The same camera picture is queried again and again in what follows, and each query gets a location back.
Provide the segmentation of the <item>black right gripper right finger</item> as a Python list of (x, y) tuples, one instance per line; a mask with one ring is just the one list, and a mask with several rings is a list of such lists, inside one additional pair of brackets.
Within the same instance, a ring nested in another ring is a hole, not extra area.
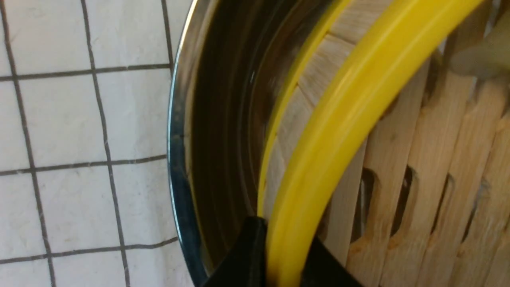
[(315, 237), (301, 273), (301, 287), (361, 287), (362, 285)]

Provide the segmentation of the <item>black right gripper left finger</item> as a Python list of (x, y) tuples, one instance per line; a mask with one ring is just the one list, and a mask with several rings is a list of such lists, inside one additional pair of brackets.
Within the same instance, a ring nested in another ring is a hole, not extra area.
[(260, 217), (247, 217), (226, 258), (204, 287), (264, 287), (267, 227)]

